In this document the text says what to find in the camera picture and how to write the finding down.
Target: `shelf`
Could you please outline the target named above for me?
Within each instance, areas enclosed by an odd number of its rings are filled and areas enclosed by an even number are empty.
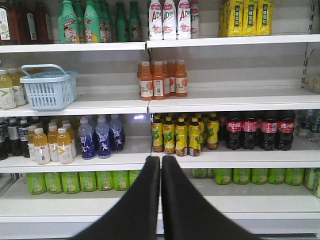
[[[147,49],[151,48],[176,48],[176,47],[201,47],[223,45],[253,45],[253,44],[290,44],[290,43],[315,43],[320,42],[320,34],[304,35],[273,35],[273,36],[243,36],[243,37],[213,37],[180,40],[146,41]]]
[[[150,113],[320,109],[320,94],[306,88],[188,90],[187,97],[153,100]]]
[[[77,155],[73,162],[63,165],[50,161],[38,165],[30,158],[11,156],[0,161],[0,173],[45,173],[45,172],[84,172],[84,171],[116,171],[142,169],[146,158],[150,155],[152,140],[150,136],[126,137],[122,152],[112,153],[110,158],[83,160]]]
[[[198,157],[174,155],[183,169],[189,168],[318,168],[320,166],[320,144],[314,148],[308,142],[295,136],[289,151],[265,151],[256,146],[253,150],[226,148],[222,141],[217,150],[206,147]],[[164,152],[152,152],[162,158]]]

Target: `yellow drink package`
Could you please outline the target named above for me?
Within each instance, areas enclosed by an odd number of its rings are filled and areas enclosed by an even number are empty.
[[[256,18],[257,18],[258,0],[244,0],[243,2],[243,22],[242,35],[256,35]]]

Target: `cola bottle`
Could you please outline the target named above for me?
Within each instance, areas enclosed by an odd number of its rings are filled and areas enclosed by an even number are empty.
[[[266,151],[276,148],[277,113],[265,111],[262,115],[260,147]]]
[[[236,150],[240,147],[241,114],[239,111],[231,111],[226,118],[226,147]]]
[[[254,111],[245,111],[242,114],[241,130],[243,135],[243,148],[254,149],[256,146],[257,115]]]
[[[296,114],[293,110],[283,110],[279,114],[277,124],[278,143],[277,149],[288,151],[294,140]]]

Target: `red label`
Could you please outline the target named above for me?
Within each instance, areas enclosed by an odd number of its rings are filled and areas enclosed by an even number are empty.
[[[240,121],[228,121],[226,123],[226,130],[231,133],[241,132],[241,122]]]
[[[256,121],[242,121],[242,131],[247,133],[254,133],[257,131],[258,123]]]
[[[283,121],[278,122],[278,131],[280,133],[291,134],[294,132],[294,130],[295,130],[294,122],[283,122]]]
[[[266,134],[275,134],[277,132],[277,123],[263,121],[261,125],[261,131]]]

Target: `black object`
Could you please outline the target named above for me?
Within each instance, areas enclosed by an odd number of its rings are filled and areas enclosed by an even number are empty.
[[[149,156],[119,202],[70,240],[155,240],[159,191],[160,159]]]
[[[161,182],[165,240],[261,240],[211,206],[175,157],[163,157]]]

